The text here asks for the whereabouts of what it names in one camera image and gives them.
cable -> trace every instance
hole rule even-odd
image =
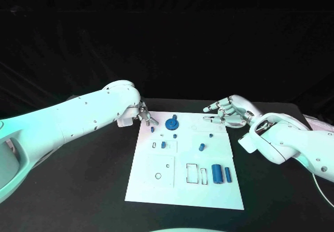
[[[319,189],[318,182],[316,182],[316,179],[315,179],[313,174],[312,174],[312,178],[313,178],[313,182],[315,182],[316,187],[318,187],[318,191],[319,191],[319,193],[321,193],[321,195],[322,195],[323,199],[326,200],[326,202],[329,203],[329,205],[331,205],[331,206],[332,206],[332,208],[334,208],[332,203],[331,203],[331,202],[329,202],[329,200],[326,199],[325,194],[322,193],[322,191],[321,191],[321,189]]]

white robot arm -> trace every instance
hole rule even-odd
[[[334,136],[329,131],[312,131],[289,115],[263,113],[240,96],[231,95],[202,109],[217,109],[217,117],[204,121],[238,128],[250,125],[238,144],[251,153],[256,149],[266,159],[280,164],[295,158],[309,172],[334,182]]]
[[[21,116],[0,120],[0,203],[23,182],[31,168],[73,139],[116,120],[158,124],[149,117],[139,92],[129,81],[115,81],[102,90]]]

table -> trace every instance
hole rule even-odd
[[[152,111],[201,113],[213,101],[146,99]],[[289,103],[259,103],[308,125]],[[310,173],[293,160],[270,163],[237,143],[249,127],[227,128],[244,210],[125,202],[139,122],[116,123],[69,142],[34,168],[0,204],[0,231],[146,232],[165,228],[221,231],[326,231],[334,211]],[[329,200],[334,183],[318,177]]]

robotic hand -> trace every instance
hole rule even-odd
[[[0,120],[0,203],[27,173],[57,148],[116,120],[158,124],[129,81],[115,81],[102,90],[21,116]]]
[[[266,159],[280,164],[295,158],[309,172],[334,182],[334,136],[329,131],[312,131],[289,115],[263,113],[240,96],[221,99],[202,111],[217,109],[215,117],[202,117],[211,123],[238,128],[250,125],[238,144],[251,153],[259,150]]]

white paper sheet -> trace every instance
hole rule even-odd
[[[141,123],[125,201],[243,210],[224,125],[202,121],[202,116],[210,114],[149,113],[159,125],[151,125],[151,133],[151,126]],[[179,126],[177,130],[166,130],[165,121],[174,114]],[[205,144],[202,151],[198,151],[200,144]],[[187,183],[187,163],[197,164],[198,184]],[[221,165],[223,184],[213,183],[213,164]],[[228,167],[231,183],[226,182],[224,167]],[[207,185],[201,184],[201,168],[207,170]]]

